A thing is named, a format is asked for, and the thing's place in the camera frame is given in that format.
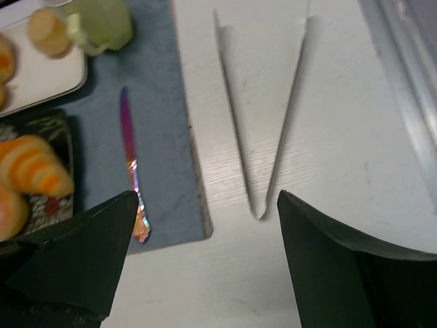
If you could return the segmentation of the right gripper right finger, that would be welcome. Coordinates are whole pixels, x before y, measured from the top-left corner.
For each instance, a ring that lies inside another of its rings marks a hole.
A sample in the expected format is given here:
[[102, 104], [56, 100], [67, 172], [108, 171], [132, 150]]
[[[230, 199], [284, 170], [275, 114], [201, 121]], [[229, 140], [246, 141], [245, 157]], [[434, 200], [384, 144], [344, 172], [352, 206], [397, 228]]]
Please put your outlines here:
[[295, 195], [277, 200], [303, 327], [435, 327], [436, 255], [382, 241]]

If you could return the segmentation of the striped croissant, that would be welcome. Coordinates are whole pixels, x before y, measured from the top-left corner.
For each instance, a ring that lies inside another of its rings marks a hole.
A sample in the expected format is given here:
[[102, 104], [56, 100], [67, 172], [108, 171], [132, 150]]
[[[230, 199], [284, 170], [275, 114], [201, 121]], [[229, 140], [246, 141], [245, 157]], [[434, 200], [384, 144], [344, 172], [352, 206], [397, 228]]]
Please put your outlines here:
[[74, 181], [51, 145], [37, 135], [1, 142], [1, 184], [23, 194], [65, 197]]

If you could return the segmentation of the white tongs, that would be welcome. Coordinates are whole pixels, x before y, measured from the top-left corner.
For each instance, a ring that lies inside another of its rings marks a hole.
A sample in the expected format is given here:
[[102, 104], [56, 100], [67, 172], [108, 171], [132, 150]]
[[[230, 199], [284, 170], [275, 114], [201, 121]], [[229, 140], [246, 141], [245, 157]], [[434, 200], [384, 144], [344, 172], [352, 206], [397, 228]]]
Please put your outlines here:
[[252, 216], [262, 220], [274, 189], [287, 119], [298, 85], [309, 10], [271, 30], [224, 25], [214, 36]]

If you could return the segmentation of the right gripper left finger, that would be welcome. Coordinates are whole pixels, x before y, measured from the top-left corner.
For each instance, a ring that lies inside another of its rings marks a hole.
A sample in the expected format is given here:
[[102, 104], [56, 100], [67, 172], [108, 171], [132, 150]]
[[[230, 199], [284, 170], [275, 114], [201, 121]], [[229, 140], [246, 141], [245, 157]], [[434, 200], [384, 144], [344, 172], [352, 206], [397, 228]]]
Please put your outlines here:
[[125, 191], [1, 242], [2, 327], [99, 327], [111, 311], [139, 205]]

